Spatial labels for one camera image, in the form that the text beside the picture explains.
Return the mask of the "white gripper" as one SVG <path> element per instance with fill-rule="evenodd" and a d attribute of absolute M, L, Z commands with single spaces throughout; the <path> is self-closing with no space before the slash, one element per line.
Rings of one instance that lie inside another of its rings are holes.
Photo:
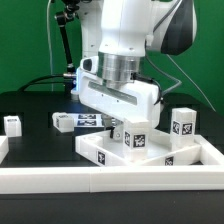
<path fill-rule="evenodd" d="M 98 61 L 98 57 L 93 56 L 80 62 L 77 73 L 81 103 L 111 116 L 105 121 L 105 128 L 114 140 L 122 139 L 125 119 L 146 119 L 150 127 L 155 128 L 160 120 L 159 87 L 138 80 L 108 86 L 97 76 Z"/>

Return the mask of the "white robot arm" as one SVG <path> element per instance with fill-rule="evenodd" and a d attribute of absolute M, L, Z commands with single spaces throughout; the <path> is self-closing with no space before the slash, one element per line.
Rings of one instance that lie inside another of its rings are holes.
<path fill-rule="evenodd" d="M 148 50 L 179 55 L 196 35 L 193 0 L 103 0 L 97 12 L 101 22 L 98 54 L 84 58 L 78 68 L 79 98 L 121 122 L 111 137 L 123 136 L 123 122 L 159 123 L 163 92 L 141 75 Z"/>

